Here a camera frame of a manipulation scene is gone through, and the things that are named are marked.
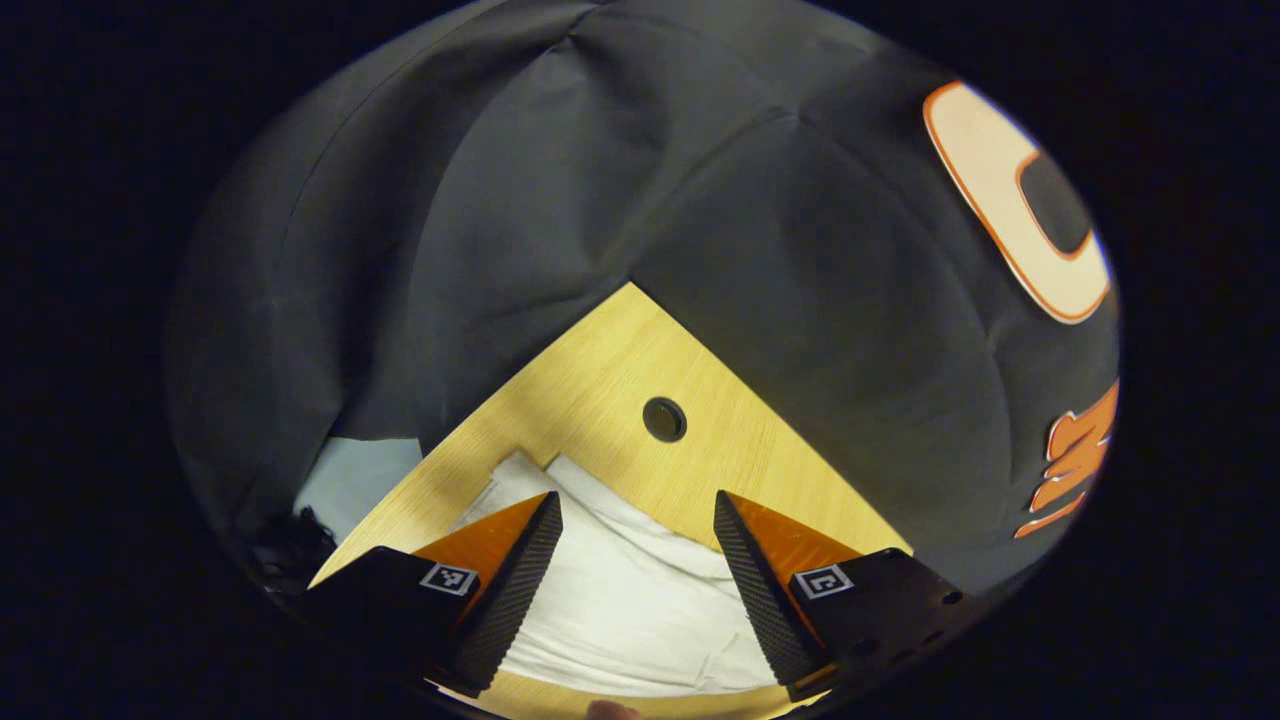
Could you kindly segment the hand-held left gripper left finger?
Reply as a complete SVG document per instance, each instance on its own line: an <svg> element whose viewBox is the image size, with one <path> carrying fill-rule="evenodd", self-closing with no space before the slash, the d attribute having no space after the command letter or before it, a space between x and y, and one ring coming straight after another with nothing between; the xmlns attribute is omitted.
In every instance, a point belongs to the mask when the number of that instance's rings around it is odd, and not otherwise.
<svg viewBox="0 0 1280 720"><path fill-rule="evenodd" d="M479 697L513 644L563 530L550 491L412 553L376 546L301 594L308 624L385 673Z"/></svg>

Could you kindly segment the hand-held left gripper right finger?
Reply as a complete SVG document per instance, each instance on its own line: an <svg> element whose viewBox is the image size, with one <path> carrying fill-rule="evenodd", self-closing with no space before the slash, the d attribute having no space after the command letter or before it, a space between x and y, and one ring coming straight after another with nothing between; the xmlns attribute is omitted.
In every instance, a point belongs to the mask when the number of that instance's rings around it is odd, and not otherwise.
<svg viewBox="0 0 1280 720"><path fill-rule="evenodd" d="M940 650L979 610L905 550L863 553L724 489L713 527L765 661L794 702L869 691Z"/></svg>

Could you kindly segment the white jeans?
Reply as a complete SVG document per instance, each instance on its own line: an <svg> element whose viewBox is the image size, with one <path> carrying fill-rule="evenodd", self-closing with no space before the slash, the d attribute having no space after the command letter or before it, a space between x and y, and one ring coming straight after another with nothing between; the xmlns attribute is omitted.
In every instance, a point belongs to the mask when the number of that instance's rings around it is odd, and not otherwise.
<svg viewBox="0 0 1280 720"><path fill-rule="evenodd" d="M457 527L547 492L562 532L500 670L623 697L774 684L724 557L636 509L570 457L515 452Z"/></svg>

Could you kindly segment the dark cloth bundle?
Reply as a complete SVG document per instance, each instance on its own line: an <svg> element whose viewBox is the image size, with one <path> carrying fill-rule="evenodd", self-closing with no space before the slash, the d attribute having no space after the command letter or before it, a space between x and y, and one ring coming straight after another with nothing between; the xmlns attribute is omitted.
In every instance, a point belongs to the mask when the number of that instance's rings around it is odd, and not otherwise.
<svg viewBox="0 0 1280 720"><path fill-rule="evenodd" d="M335 550L333 532L312 507L303 506L261 527L250 543L250 557L268 593L293 597L306 592Z"/></svg>

